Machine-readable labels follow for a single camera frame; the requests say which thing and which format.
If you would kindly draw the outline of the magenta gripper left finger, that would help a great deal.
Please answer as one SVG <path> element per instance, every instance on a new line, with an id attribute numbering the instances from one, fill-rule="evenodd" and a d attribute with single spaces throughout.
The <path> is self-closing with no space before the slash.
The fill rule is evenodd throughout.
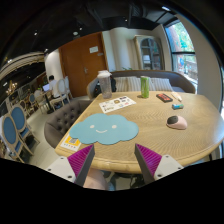
<path id="1" fill-rule="evenodd" d="M 84 185 L 94 155 L 94 145 L 89 145 L 68 157 L 69 164 L 76 176 L 75 184 Z"/>

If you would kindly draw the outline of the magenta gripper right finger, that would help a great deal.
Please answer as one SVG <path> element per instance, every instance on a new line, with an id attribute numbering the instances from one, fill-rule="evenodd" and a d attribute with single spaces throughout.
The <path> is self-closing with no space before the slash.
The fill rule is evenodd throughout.
<path id="1" fill-rule="evenodd" d="M 144 182 L 146 184 L 152 183 L 162 156 L 140 144 L 135 144 L 134 154 L 141 168 Z"/>

